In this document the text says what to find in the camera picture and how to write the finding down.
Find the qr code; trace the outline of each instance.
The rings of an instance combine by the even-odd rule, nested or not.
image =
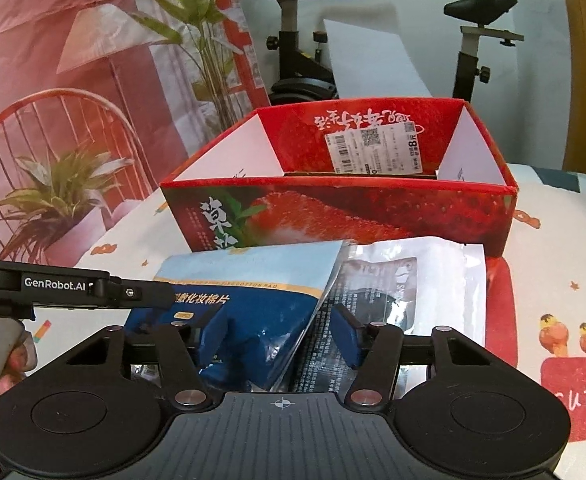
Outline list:
[[[364,146],[380,145],[382,142],[380,142],[379,140],[377,128],[369,128],[367,130],[362,130],[362,142],[364,142]]]

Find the open box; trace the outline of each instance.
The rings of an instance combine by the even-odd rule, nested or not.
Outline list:
[[[431,178],[353,173],[376,164]],[[439,236],[481,243],[487,256],[503,252],[518,193],[470,105],[448,98],[260,108],[161,187],[193,251]]]

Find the chair backrest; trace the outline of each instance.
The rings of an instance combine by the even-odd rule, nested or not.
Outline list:
[[[115,174],[118,187],[106,193],[111,211],[124,200],[144,200],[152,192],[138,138],[122,111],[92,92],[55,88],[20,99],[0,113],[0,200],[32,185],[16,157],[46,166],[80,145],[95,153],[109,152],[113,159],[133,160]],[[19,226],[3,213],[0,210],[0,252]]]

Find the bike seat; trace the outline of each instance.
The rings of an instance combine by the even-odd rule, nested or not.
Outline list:
[[[484,27],[511,10],[517,3],[518,0],[459,0],[446,4],[444,14]]]

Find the white label sticker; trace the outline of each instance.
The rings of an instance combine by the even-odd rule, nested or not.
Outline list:
[[[335,173],[422,173],[415,123],[345,130],[324,137]]]

